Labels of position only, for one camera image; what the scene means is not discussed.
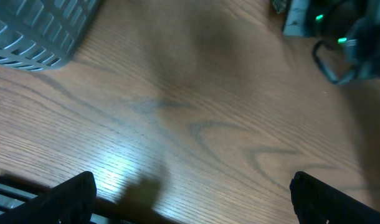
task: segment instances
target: black plastic part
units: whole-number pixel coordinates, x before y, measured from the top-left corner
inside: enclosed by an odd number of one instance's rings
[[[20,200],[22,202],[28,202],[31,199],[31,198],[28,198],[28,197],[25,197],[25,196],[22,196],[19,194],[15,194],[13,192],[10,192],[10,191],[4,190],[4,189],[0,189],[0,195],[6,196],[9,198],[14,198],[14,199]]]
[[[50,188],[44,187],[43,185],[35,184],[28,180],[23,180],[9,174],[0,175],[0,184],[12,187],[14,189],[19,189],[20,191],[24,191],[32,195],[44,194],[50,190]]]
[[[304,172],[295,174],[290,190],[300,224],[380,224],[380,212]]]
[[[93,174],[83,172],[49,192],[0,215],[0,224],[88,224],[95,199],[96,184]]]

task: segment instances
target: green led light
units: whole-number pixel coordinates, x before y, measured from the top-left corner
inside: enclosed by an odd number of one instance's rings
[[[316,16],[316,21],[321,20],[323,17],[324,17],[323,15]]]
[[[345,43],[346,42],[346,37],[344,37],[344,38],[339,38],[338,39],[338,43],[339,44],[343,44],[343,43]]]

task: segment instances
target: wooden table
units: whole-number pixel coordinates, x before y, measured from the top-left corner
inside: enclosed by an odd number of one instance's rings
[[[183,223],[297,223],[298,170],[380,210],[380,80],[329,84],[283,22],[269,0],[105,1],[64,68],[0,67],[0,170],[90,170]]]

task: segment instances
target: wooden surface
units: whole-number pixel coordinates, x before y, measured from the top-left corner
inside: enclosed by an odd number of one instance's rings
[[[268,0],[105,1],[64,68],[0,67],[0,170],[90,170],[99,197],[183,223],[297,223],[298,170],[380,210],[380,81],[330,85],[283,20]]]

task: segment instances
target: gray plastic basket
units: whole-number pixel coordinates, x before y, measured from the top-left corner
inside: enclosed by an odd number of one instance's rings
[[[0,0],[0,65],[56,69],[74,56],[100,0]]]

